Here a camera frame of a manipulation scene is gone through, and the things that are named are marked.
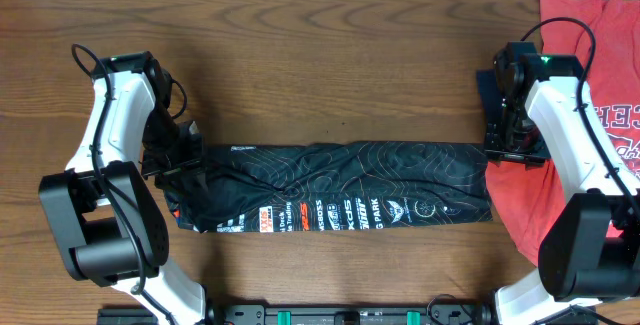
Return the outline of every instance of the green connector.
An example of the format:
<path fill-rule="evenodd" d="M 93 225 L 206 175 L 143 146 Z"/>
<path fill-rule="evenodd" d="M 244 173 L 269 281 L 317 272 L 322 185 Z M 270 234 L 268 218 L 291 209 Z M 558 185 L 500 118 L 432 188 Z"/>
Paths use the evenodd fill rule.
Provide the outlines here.
<path fill-rule="evenodd" d="M 417 311 L 407 312 L 407 325 L 420 325 L 420 313 Z"/>
<path fill-rule="evenodd" d="M 278 325 L 291 325 L 291 313 L 288 311 L 278 312 Z"/>

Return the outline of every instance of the black folded cloth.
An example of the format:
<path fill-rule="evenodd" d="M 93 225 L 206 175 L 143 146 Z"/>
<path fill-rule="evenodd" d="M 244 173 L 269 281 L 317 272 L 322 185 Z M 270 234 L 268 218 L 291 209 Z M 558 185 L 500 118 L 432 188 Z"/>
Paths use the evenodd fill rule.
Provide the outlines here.
<path fill-rule="evenodd" d="M 216 146 L 206 173 L 166 190 L 182 228 L 360 230 L 491 220 L 478 145 Z"/>

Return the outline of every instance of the printed shirt graphic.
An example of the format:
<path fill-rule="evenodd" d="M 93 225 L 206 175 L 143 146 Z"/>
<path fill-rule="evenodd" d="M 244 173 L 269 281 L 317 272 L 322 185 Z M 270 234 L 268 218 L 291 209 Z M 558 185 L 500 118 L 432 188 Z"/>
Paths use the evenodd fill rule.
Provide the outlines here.
<path fill-rule="evenodd" d="M 165 197 L 180 214 L 178 225 L 200 232 L 373 230 L 488 221 L 486 164 L 481 148 L 472 144 L 212 146 L 204 179 L 181 176 L 172 183 L 180 191 L 166 191 Z"/>
<path fill-rule="evenodd" d="M 600 97 L 610 98 L 605 94 Z M 595 111 L 618 155 L 629 170 L 640 178 L 640 105 L 602 105 L 595 107 Z"/>

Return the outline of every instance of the wooden table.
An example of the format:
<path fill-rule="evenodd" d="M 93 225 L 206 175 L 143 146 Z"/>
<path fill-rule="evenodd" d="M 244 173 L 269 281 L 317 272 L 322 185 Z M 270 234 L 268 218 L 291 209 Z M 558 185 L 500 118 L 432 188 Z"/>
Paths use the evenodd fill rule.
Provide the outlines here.
<path fill-rule="evenodd" d="M 134 304 L 67 275 L 37 197 L 93 104 L 71 43 L 150 50 L 211 143 L 481 142 L 475 70 L 538 13 L 538 0 L 0 0 L 1 320 L 87 324 L 98 308 Z M 154 196 L 172 256 L 221 303 L 425 304 L 480 298 L 533 269 L 498 221 L 200 235 Z M 600 309 L 637 321 L 637 305 Z"/>

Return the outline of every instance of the orange logo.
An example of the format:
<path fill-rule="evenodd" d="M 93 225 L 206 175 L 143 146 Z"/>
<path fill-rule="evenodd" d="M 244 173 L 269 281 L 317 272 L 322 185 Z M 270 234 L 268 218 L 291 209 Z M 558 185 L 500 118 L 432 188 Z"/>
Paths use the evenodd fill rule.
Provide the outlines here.
<path fill-rule="evenodd" d="M 309 216 L 307 215 L 307 203 L 300 203 L 300 214 L 302 214 L 302 229 L 311 230 L 309 227 Z"/>
<path fill-rule="evenodd" d="M 260 208 L 260 232 L 273 232 L 273 208 L 271 206 Z"/>

